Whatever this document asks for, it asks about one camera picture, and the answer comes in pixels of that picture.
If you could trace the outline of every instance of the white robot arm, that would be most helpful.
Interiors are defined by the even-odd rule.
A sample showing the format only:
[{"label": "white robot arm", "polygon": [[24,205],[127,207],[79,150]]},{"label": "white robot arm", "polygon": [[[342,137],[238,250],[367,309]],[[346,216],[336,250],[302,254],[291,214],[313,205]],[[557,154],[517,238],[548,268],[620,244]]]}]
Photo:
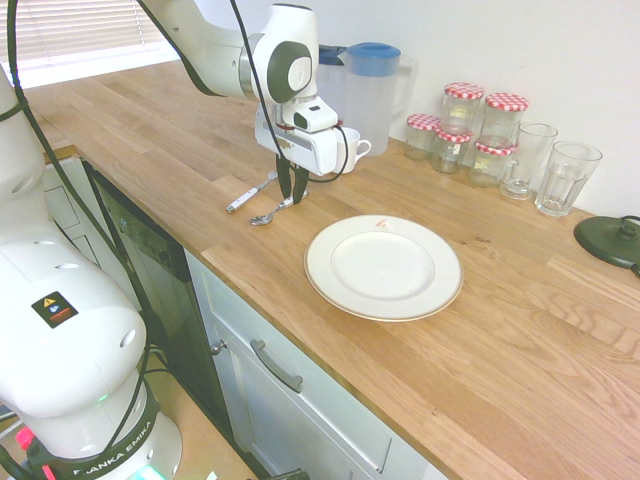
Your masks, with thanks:
[{"label": "white robot arm", "polygon": [[[193,0],[140,3],[201,91],[258,95],[240,33],[207,23]],[[249,45],[265,100],[277,106],[275,130],[286,158],[329,173],[336,164],[337,115],[316,95],[315,15],[276,4]],[[147,388],[138,392],[113,448],[103,452],[136,391],[146,331],[115,282],[49,219],[44,160],[16,104],[0,78],[0,400],[35,434],[28,451],[35,478],[123,480],[150,465],[172,478],[180,435]],[[277,152],[265,123],[258,110],[256,137]]]},{"label": "white robot arm", "polygon": [[[256,99],[258,86],[240,32],[208,23],[192,0],[139,0],[180,55],[200,91]],[[274,4],[266,27],[248,38],[264,100],[274,106],[275,134],[287,160],[316,174],[336,166],[332,127],[338,116],[317,96],[318,36],[312,10]],[[256,139],[280,153],[258,108]]]}]

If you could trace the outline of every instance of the cutlery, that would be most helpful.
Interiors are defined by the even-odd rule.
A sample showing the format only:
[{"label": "cutlery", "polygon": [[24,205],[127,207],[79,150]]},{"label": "cutlery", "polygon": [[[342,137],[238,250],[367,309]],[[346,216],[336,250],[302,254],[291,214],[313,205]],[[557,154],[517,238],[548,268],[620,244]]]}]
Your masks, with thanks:
[{"label": "cutlery", "polygon": [[[308,191],[305,190],[302,194],[302,198],[305,198],[307,194]],[[287,197],[282,202],[280,202],[280,204],[276,208],[274,208],[272,212],[267,213],[266,215],[260,215],[250,218],[249,223],[256,227],[259,227],[261,225],[268,225],[273,221],[273,216],[276,214],[276,212],[279,212],[280,210],[283,210],[285,208],[289,208],[291,205],[293,205],[293,197]]]},{"label": "cutlery", "polygon": [[267,175],[267,179],[264,182],[262,182],[257,187],[253,187],[251,190],[249,190],[247,193],[242,195],[240,198],[238,198],[237,200],[233,201],[227,207],[227,209],[226,209],[227,213],[235,212],[242,205],[247,203],[256,193],[258,193],[260,190],[262,190],[264,187],[266,187],[267,184],[269,184],[269,182],[271,182],[272,180],[275,180],[276,178],[278,178],[278,172],[276,170],[270,171],[269,175]]}]

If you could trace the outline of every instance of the green light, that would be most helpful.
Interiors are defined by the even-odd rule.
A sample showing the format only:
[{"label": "green light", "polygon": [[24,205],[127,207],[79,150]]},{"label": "green light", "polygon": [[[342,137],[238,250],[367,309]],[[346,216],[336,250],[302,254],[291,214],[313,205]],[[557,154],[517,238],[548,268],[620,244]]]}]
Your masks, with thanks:
[{"label": "green light", "polygon": [[165,478],[156,472],[155,468],[151,465],[145,465],[138,469],[136,473],[131,477],[133,480],[165,480]]}]

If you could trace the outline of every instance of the white plate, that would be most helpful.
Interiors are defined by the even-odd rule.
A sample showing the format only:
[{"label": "white plate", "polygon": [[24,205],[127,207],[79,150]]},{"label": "white plate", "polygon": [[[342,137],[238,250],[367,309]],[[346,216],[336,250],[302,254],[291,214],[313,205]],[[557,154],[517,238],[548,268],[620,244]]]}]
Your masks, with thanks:
[{"label": "white plate", "polygon": [[330,225],[305,256],[313,287],[336,307],[370,320],[432,315],[462,287],[453,248],[431,230],[397,217],[362,215]]}]

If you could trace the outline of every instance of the red gingham jar lid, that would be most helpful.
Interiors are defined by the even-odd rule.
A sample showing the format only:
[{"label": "red gingham jar lid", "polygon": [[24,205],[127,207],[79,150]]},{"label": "red gingham jar lid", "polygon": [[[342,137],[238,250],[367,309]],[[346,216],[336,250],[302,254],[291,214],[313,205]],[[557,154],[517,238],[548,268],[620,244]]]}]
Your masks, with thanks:
[{"label": "red gingham jar lid", "polygon": [[484,101],[490,107],[505,112],[524,112],[529,108],[529,100],[515,93],[492,93]]},{"label": "red gingham jar lid", "polygon": [[435,130],[440,125],[440,119],[435,115],[414,113],[407,118],[407,125],[418,130]]},{"label": "red gingham jar lid", "polygon": [[489,155],[496,155],[498,157],[505,157],[507,155],[511,155],[515,150],[513,147],[505,147],[505,148],[494,148],[483,145],[482,143],[476,140],[475,146],[481,152],[488,153]]},{"label": "red gingham jar lid", "polygon": [[467,82],[453,82],[444,87],[444,93],[455,98],[477,100],[484,95],[484,88]]},{"label": "red gingham jar lid", "polygon": [[436,129],[436,135],[443,140],[453,143],[465,143],[471,140],[473,137],[473,133],[449,133],[445,130],[441,130],[440,128]]}]

